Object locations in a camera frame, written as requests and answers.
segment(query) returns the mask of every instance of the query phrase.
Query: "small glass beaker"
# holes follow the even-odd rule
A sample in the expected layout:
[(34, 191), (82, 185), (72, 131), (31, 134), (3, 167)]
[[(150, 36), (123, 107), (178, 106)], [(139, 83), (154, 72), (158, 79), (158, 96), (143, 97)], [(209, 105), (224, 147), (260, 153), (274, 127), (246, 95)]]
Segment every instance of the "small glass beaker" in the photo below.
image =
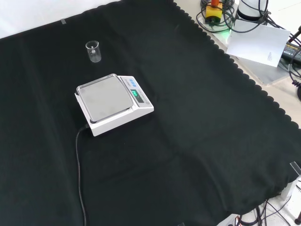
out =
[(99, 50), (99, 42), (98, 41), (89, 41), (86, 43), (87, 52), (90, 60), (93, 63), (97, 63), (102, 59), (102, 55)]

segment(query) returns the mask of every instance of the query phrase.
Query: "digital scale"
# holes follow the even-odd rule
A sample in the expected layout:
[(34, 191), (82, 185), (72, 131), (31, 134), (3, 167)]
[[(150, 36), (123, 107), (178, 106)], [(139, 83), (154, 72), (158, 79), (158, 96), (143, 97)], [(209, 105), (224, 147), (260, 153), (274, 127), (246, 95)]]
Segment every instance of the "digital scale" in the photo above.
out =
[(110, 74), (78, 86), (75, 97), (94, 137), (154, 111), (133, 76)]

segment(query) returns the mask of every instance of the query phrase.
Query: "scale display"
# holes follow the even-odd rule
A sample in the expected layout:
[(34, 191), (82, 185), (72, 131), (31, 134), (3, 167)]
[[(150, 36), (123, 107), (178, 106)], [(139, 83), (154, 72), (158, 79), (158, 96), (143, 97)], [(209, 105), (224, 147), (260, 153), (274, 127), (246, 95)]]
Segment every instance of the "scale display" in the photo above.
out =
[(131, 89), (131, 91), (132, 91), (133, 96), (138, 101), (138, 103), (144, 103), (144, 101), (142, 100), (141, 96), (139, 95), (139, 93), (137, 92), (136, 89)]

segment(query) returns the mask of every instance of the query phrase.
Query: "wire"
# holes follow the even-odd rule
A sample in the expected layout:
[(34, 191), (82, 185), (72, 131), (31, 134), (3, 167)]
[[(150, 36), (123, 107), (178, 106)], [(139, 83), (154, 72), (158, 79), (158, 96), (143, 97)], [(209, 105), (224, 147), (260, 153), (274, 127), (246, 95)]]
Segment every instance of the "wire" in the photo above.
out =
[(240, 215), (240, 216), (239, 216), (239, 219), (238, 219), (237, 224), (236, 224), (236, 218), (235, 218), (234, 226), (239, 226), (240, 223), (241, 223), (241, 219), (243, 218), (243, 215)]
[(280, 59), (279, 63), (286, 69), (285, 71), (288, 72), (288, 67), (287, 67), (284, 63), (281, 62), (281, 59)]
[(288, 65), (288, 72), (289, 72), (289, 74), (290, 74), (291, 79), (293, 80), (293, 85), (295, 85), (296, 87), (301, 87), (301, 83), (298, 82), (297, 80), (293, 79), (292, 74), (293, 74), (294, 76), (296, 76), (296, 77), (298, 77), (298, 75), (296, 75), (294, 72), (292, 72), (291, 68), (292, 68), (292, 65), (293, 65), (293, 60), (295, 59), (295, 57), (297, 56), (297, 54), (300, 53), (300, 52), (301, 52), (301, 49), (300, 49), (299, 51), (297, 51), (297, 52), (293, 55), (293, 57), (292, 57), (292, 59), (291, 59), (291, 62), (290, 62), (289, 65)]
[(283, 218), (283, 220), (284, 220), (289, 226), (291, 226), (290, 223), (285, 219), (285, 217), (283, 217), (282, 214), (279, 213), (279, 211), (280, 211), (282, 208), (281, 208), (280, 210), (277, 210), (277, 209), (276, 209), (274, 206), (272, 206), (272, 204), (270, 204), (269, 202), (268, 202), (268, 204), (269, 204), (274, 210), (276, 210), (275, 213), (278, 213), (278, 214)]
[(274, 210), (276, 210), (276, 212), (274, 212), (274, 213), (268, 215), (268, 216), (265, 217), (264, 219), (266, 219), (266, 218), (268, 218), (268, 217), (270, 217), (270, 216), (272, 216), (272, 215), (274, 215), (274, 214), (276, 214), (276, 213), (279, 213), (279, 211), (281, 211), (281, 210), (284, 208), (284, 206), (287, 205), (287, 203), (290, 201), (291, 197), (292, 197), (292, 196), (290, 196), (290, 198), (286, 201), (286, 203), (283, 204), (283, 206), (282, 206), (279, 210), (274, 209)]
[(82, 128), (80, 128), (77, 132), (76, 135), (76, 139), (75, 139), (75, 148), (76, 148), (76, 159), (77, 159), (77, 175), (78, 175), (78, 189), (79, 189), (79, 200), (80, 200), (80, 205), (81, 205), (81, 210), (83, 212), (83, 219), (84, 219), (84, 226), (87, 226), (87, 214), (86, 214), (86, 210), (85, 210), (85, 205), (83, 202), (83, 197), (82, 197), (82, 192), (81, 192), (81, 182), (80, 182), (80, 161), (79, 161), (79, 152), (78, 152), (78, 139), (79, 139), (79, 134), (84, 131), (85, 129), (87, 129), (89, 127), (89, 125), (85, 125)]
[[(205, 31), (207, 32), (210, 32), (210, 33), (221, 33), (221, 32), (226, 32), (226, 31), (233, 31), (233, 32), (237, 32), (237, 33), (247, 33), (247, 32), (250, 32), (250, 31), (253, 31), (254, 29), (256, 29), (259, 25), (261, 24), (270, 24), (276, 28), (281, 28), (281, 29), (284, 29), (283, 27), (279, 26), (278, 24), (275, 23), (274, 20), (272, 20), (272, 18), (270, 17), (270, 12), (268, 11), (268, 4), (269, 4), (269, 0), (266, 0), (266, 5), (265, 5), (265, 9), (264, 10), (261, 10), (260, 9), (260, 4), (261, 4), (261, 0), (258, 0), (258, 8), (255, 8), (255, 7), (252, 7), (250, 5), (248, 5), (244, 0), (241, 0), (241, 2), (245, 5), (247, 5), (249, 8), (252, 8), (254, 10), (258, 10), (259, 14), (260, 14), (260, 18), (257, 22), (254, 22), (256, 25), (248, 30), (248, 31), (237, 31), (237, 30), (234, 30), (232, 27), (236, 21), (236, 18), (234, 17), (234, 8), (233, 8), (233, 5), (234, 5), (234, 0), (221, 0), (220, 3), (222, 3), (223, 7), (220, 8), (220, 7), (217, 7), (217, 6), (212, 6), (210, 3), (211, 1), (210, 0), (201, 0), (201, 12), (197, 14), (196, 16), (196, 21), (198, 23), (198, 25)], [(206, 10), (206, 7), (207, 6), (211, 6), (212, 8), (218, 8), (222, 11), (223, 13), (223, 18), (224, 18), (224, 21), (223, 22), (220, 22), (220, 23), (213, 23), (212, 21), (209, 21), (206, 16), (204, 15), (204, 11)], [(218, 30), (218, 31), (214, 31), (214, 30), (210, 30), (208, 29), (207, 27), (203, 26), (198, 17), (199, 15), (202, 14), (202, 17), (204, 19), (204, 21), (206, 23), (209, 24), (209, 26), (218, 26), (218, 27), (222, 27), (222, 26), (225, 26), (227, 28), (225, 29), (222, 29), (222, 30)], [(296, 42), (299, 46), (301, 46), (301, 41), (296, 38), (293, 34), (290, 33), (290, 38), (293, 39), (294, 42)]]
[(298, 186), (298, 185), (296, 185), (296, 187), (299, 189), (299, 191), (301, 192), (301, 188)]
[(265, 202), (265, 206), (264, 206), (264, 224), (265, 224), (265, 226), (268, 225), (268, 223), (267, 223), (267, 204), (268, 204), (268, 200)]
[(299, 78), (301, 78), (301, 74), (298, 72), (298, 70), (296, 70), (296, 68), (294, 67), (294, 65), (292, 65), (292, 68), (293, 68), (293, 70), (295, 71), (295, 72), (297, 72), (297, 74), (298, 74), (298, 76), (297, 77), (299, 77)]
[(241, 224), (244, 225), (244, 226), (253, 226), (255, 224), (257, 224), (258, 222), (261, 222), (261, 217), (263, 216), (263, 213), (264, 213), (264, 209), (262, 210), (262, 212), (260, 213), (260, 208), (259, 207), (256, 207), (255, 208), (257, 212), (257, 218), (255, 221), (253, 222), (245, 222), (245, 221), (241, 221)]
[(256, 214), (257, 214), (257, 225), (261, 226), (261, 216), (260, 216), (260, 208), (259, 208), (259, 206), (256, 207)]

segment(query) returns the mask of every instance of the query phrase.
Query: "black power cable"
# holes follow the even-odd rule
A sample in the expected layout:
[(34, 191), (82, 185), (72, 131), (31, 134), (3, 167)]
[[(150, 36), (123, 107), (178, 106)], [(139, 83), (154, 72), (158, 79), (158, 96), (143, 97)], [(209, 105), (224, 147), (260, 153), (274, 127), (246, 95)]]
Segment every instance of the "black power cable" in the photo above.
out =
[(260, 208), (259, 207), (256, 207), (256, 220), (253, 221), (253, 222), (245, 222), (245, 221), (241, 221), (241, 224), (243, 226), (253, 226), (253, 225), (256, 225), (257, 223), (258, 224), (261, 224), (261, 217), (263, 216), (263, 213), (264, 213), (264, 209), (262, 210), (262, 212), (260, 212)]
[(276, 213), (279, 213), (279, 212), (284, 208), (284, 206), (287, 205), (287, 203), (290, 201), (291, 197), (292, 197), (292, 196), (290, 196), (290, 198), (283, 204), (283, 206), (282, 206), (279, 210), (276, 210), (275, 208), (273, 208), (274, 210), (276, 210), (276, 212), (274, 212), (274, 213), (268, 215), (268, 216), (265, 217), (263, 220), (265, 220), (266, 218), (268, 218), (268, 217), (270, 217), (270, 216), (272, 216), (272, 215), (274, 215), (274, 214), (276, 214)]
[(267, 204), (268, 204), (268, 200), (265, 202), (265, 206), (264, 206), (264, 224), (265, 224), (265, 226), (268, 225), (268, 223), (267, 223)]
[(274, 206), (272, 206), (269, 202), (268, 202), (268, 204), (269, 204), (274, 210), (276, 210), (276, 213), (278, 213), (278, 214), (282, 217), (282, 219), (283, 219), (289, 226), (291, 226), (290, 223), (285, 219), (285, 217), (283, 217), (282, 214), (279, 213), (280, 210), (277, 210), (277, 209), (276, 209)]
[(235, 218), (235, 220), (234, 220), (234, 226), (239, 226), (240, 223), (241, 223), (241, 219), (242, 218), (243, 218), (243, 215), (240, 215), (237, 223), (236, 223), (236, 218)]
[[(232, 30), (234, 32), (237, 32), (237, 33), (247, 33), (247, 32), (250, 32), (254, 29), (256, 29), (259, 25), (265, 23), (265, 18), (267, 17), (268, 14), (270, 14), (270, 12), (268, 12), (267, 10), (266, 11), (263, 11), (263, 14), (261, 15), (261, 18), (259, 19), (258, 22), (254, 22), (254, 24), (256, 24), (254, 26), (254, 28), (248, 30), (248, 31), (236, 31), (234, 30), (232, 27), (234, 25), (234, 22), (235, 22), (235, 17), (234, 17), (234, 8), (233, 8), (233, 5), (234, 5), (234, 1), (233, 0), (222, 0), (220, 1), (220, 3), (223, 4), (223, 7), (220, 8), (220, 7), (217, 7), (217, 6), (212, 6), (210, 4), (211, 2), (208, 1), (208, 0), (201, 0), (201, 12), (197, 14), (197, 17), (196, 17), (196, 20), (197, 20), (197, 23), (200, 25), (200, 27), (205, 30), (205, 31), (208, 31), (208, 32), (211, 32), (211, 33), (220, 33), (220, 32), (225, 32), (225, 31), (229, 31), (229, 30)], [(211, 21), (208, 21), (206, 16), (204, 15), (204, 11), (206, 10), (206, 7), (207, 6), (211, 6), (212, 8), (218, 8), (222, 11), (223, 13), (223, 17), (224, 17), (224, 21), (221, 22), (221, 23), (212, 23)], [(213, 30), (209, 30), (207, 29), (206, 27), (204, 27), (200, 21), (198, 20), (198, 16), (202, 14), (204, 20), (210, 24), (210, 26), (222, 26), (223, 23), (225, 23), (225, 25), (223, 26), (226, 26), (227, 28), (226, 29), (223, 29), (223, 30), (219, 30), (219, 31), (213, 31)]]
[(81, 210), (83, 213), (83, 220), (84, 220), (84, 226), (87, 226), (87, 212), (85, 209), (83, 197), (82, 197), (82, 191), (81, 191), (81, 181), (80, 181), (80, 160), (79, 160), (79, 151), (77, 147), (78, 139), (79, 139), (79, 134), (84, 131), (85, 129), (89, 128), (89, 125), (85, 125), (82, 128), (80, 128), (77, 132), (76, 139), (75, 139), (75, 149), (76, 149), (76, 159), (77, 159), (77, 176), (78, 176), (78, 190), (79, 190), (79, 200), (80, 200), (80, 206)]
[(296, 187), (298, 188), (298, 190), (301, 192), (301, 188), (298, 186), (298, 185), (296, 185)]
[(298, 74), (296, 75), (298, 78), (301, 78), (301, 74), (298, 72), (298, 70), (292, 65), (293, 70)]
[(297, 51), (294, 55), (293, 55), (293, 57), (292, 57), (292, 59), (291, 59), (291, 62), (289, 63), (289, 65), (288, 65), (288, 72), (289, 72), (289, 74), (290, 74), (290, 77), (291, 77), (291, 79), (293, 80), (293, 85), (294, 86), (296, 86), (296, 87), (301, 87), (301, 83), (300, 82), (298, 82), (297, 80), (295, 80), (295, 79), (293, 79), (293, 77), (292, 77), (292, 74), (294, 75), (294, 76), (296, 76), (296, 77), (299, 77), (300, 76), (300, 74), (298, 73), (298, 74), (295, 74), (294, 72), (292, 72), (292, 68), (293, 68), (293, 60), (295, 59), (295, 57), (297, 56), (297, 54), (298, 53), (300, 53), (301, 52), (301, 49), (299, 50), (299, 51)]

